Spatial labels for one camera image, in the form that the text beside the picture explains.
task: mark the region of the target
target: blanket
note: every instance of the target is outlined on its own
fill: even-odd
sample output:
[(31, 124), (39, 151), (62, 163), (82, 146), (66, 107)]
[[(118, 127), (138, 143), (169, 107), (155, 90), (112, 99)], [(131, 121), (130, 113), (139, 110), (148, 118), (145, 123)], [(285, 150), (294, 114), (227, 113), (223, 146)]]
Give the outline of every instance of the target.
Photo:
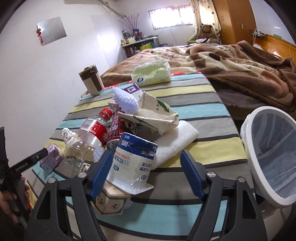
[(139, 64), (167, 60), (171, 72), (201, 71), (219, 83), (286, 112), (296, 109), (296, 66), (246, 41), (235, 45), (193, 44), (147, 49), (110, 68), (101, 78), (105, 86), (131, 79)]

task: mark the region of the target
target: table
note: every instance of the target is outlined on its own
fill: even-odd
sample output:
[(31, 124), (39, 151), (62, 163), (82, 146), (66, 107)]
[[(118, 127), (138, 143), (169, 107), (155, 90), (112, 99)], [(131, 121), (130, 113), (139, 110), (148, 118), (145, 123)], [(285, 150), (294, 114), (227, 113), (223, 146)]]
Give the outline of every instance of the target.
[(131, 44), (123, 45), (122, 48), (124, 49), (126, 57), (129, 58), (129, 57), (136, 54), (135, 49), (139, 50), (140, 46), (143, 46), (143, 45), (148, 44), (148, 43), (153, 43), (155, 48), (160, 46), (159, 45), (159, 39), (158, 39), (157, 36), (155, 36), (155, 37), (152, 37), (152, 38), (139, 40), (139, 41), (136, 41), (136, 42), (131, 43)]
[[(237, 129), (204, 75), (174, 76), (170, 83), (146, 86), (142, 90), (169, 104), (180, 119), (190, 122), (198, 129), (199, 138), (186, 148), (196, 161), (222, 178), (235, 180), (238, 176), (243, 176), (249, 186), (254, 188)], [(105, 90), (100, 96), (84, 96), (55, 130), (46, 147), (54, 141), (63, 151), (65, 144), (62, 129), (68, 127), (77, 130), (86, 117), (97, 114), (108, 105), (111, 98), (111, 89)], [(63, 180), (72, 176), (73, 168), (65, 162), (61, 162), (50, 175), (36, 164), (28, 178), (32, 189), (32, 205), (36, 203), (50, 177)], [(133, 205), (121, 216), (100, 216), (95, 210), (98, 222), (109, 241), (185, 240), (202, 203), (192, 193), (181, 168), (179, 154), (152, 171), (148, 183), (154, 185), (154, 189), (134, 196)], [(214, 236), (222, 228), (226, 204), (226, 200), (221, 202)], [(71, 229), (79, 239), (71, 198), (67, 201), (67, 208)]]

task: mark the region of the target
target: plastic bottle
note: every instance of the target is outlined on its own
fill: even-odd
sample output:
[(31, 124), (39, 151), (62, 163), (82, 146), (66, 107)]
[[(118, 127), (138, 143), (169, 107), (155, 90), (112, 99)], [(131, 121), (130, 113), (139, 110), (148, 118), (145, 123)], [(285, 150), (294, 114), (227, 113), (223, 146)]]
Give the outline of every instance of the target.
[(102, 148), (108, 137), (107, 122), (111, 117), (112, 111), (104, 108), (97, 116), (87, 118), (65, 148), (66, 162), (70, 162), (76, 170), (84, 161), (94, 162), (94, 150)]

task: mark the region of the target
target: hand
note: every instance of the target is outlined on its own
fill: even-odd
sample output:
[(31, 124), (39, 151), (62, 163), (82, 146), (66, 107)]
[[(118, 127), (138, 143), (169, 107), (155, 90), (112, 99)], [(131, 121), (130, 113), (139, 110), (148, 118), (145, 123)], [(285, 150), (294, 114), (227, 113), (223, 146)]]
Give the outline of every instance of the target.
[[(30, 194), (27, 192), (29, 191), (29, 189), (29, 186), (25, 184), (25, 198), (27, 200), (27, 203), (30, 203)], [(19, 221), (17, 216), (11, 211), (9, 206), (9, 201), (17, 199), (17, 196), (15, 194), (12, 195), (13, 196), (11, 196), (10, 192), (7, 190), (0, 192), (0, 208), (7, 216), (9, 216), (12, 219), (12, 221), (18, 223)]]

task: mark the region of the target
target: curtain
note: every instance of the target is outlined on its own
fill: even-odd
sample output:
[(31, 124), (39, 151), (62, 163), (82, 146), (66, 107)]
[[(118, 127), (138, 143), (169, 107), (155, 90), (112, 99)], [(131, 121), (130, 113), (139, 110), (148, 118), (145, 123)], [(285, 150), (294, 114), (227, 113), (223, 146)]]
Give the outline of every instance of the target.
[(195, 40), (201, 31), (202, 24), (212, 25), (214, 33), (220, 39), (221, 26), (212, 0), (189, 0), (195, 15), (194, 35), (190, 40)]

